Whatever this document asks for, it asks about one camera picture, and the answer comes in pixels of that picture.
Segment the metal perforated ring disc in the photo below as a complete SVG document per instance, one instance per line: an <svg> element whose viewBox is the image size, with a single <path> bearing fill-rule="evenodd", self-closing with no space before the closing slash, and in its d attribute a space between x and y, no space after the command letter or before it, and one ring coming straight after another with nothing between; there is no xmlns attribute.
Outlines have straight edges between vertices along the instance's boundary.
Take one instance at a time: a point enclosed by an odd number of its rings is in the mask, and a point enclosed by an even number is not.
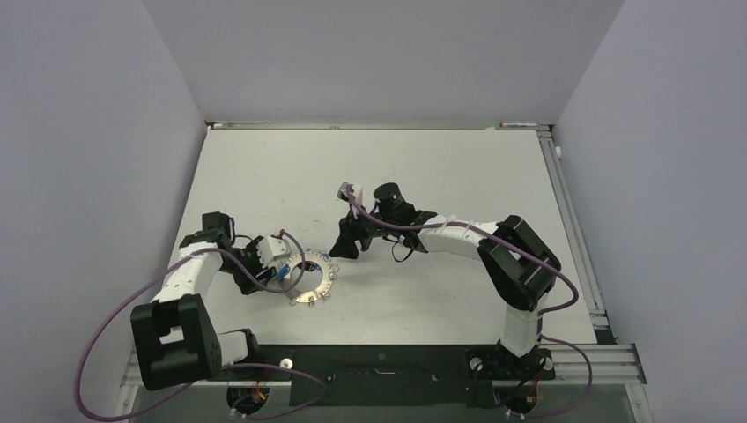
<svg viewBox="0 0 747 423"><path fill-rule="evenodd" d="M328 300L331 287L338 277L339 266L327 252L306 250L305 253L304 263L300 254L291 256L284 263L292 267L292 273L289 278L278 281L292 306L305 304L312 307L317 302ZM307 263L317 264L319 270L306 271Z"/></svg>

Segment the blue head key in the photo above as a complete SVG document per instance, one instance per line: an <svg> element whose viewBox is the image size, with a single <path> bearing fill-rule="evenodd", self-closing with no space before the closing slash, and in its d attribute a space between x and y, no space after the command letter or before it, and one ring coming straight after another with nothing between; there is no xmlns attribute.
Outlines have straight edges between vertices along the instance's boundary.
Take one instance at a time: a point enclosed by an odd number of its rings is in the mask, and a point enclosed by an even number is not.
<svg viewBox="0 0 747 423"><path fill-rule="evenodd" d="M286 278L289 278L290 274L292 273L292 267L289 264L285 264L278 272L277 272L277 280L283 281Z"/></svg>

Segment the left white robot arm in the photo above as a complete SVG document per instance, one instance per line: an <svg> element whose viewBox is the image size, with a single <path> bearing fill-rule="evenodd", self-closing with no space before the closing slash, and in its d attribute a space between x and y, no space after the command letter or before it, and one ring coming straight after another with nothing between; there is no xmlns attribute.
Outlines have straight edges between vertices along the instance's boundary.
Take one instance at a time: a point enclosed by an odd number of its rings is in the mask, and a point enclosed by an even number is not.
<svg viewBox="0 0 747 423"><path fill-rule="evenodd" d="M219 273L231 276L243 295L267 291L292 249L279 236L257 236L245 247L235 246L236 238L233 218L205 213L201 229L179 245L181 266L149 303L132 309L138 366L148 390L211 379L225 367L241 379L261 371L263 355L252 331L218 332L204 298Z"/></svg>

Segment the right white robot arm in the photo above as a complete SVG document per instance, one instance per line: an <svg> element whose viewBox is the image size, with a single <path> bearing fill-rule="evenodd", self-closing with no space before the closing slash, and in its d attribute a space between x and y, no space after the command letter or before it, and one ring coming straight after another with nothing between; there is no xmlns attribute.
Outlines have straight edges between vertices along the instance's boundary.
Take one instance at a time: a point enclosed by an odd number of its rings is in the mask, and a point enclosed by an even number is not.
<svg viewBox="0 0 747 423"><path fill-rule="evenodd" d="M532 367L541 311L561 265L523 218L510 215L498 222L475 223L419 210L404 199L394 182L374 190L371 211L348 182L341 185L337 197L349 205L349 211L338 223L331 256L355 260L381 238L409 253L446 253L480 262L506 304L499 369L519 377Z"/></svg>

